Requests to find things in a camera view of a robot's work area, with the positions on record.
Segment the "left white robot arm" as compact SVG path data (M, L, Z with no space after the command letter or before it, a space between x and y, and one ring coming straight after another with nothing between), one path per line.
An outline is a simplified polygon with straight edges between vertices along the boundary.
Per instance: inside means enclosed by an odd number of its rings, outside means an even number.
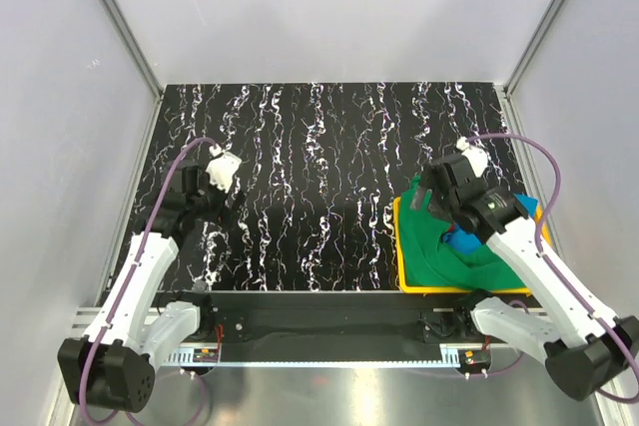
M173 163L156 203L133 235L127 265L105 303L78 338L67 338L57 358L72 403L138 413L148 403L157 370L186 338L208 340L216 319L196 294L174 300L146 321L157 289L198 220L230 224L244 202L227 199L241 159L217 153L205 166Z

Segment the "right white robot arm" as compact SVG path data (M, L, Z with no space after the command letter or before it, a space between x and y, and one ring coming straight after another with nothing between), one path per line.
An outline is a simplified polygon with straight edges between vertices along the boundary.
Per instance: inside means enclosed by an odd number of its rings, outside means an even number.
M638 369L638 319L600 301L541 236L511 191L492 187L486 153L427 163L400 199L398 240L411 267L468 290L453 317L465 342L501 339L581 401Z

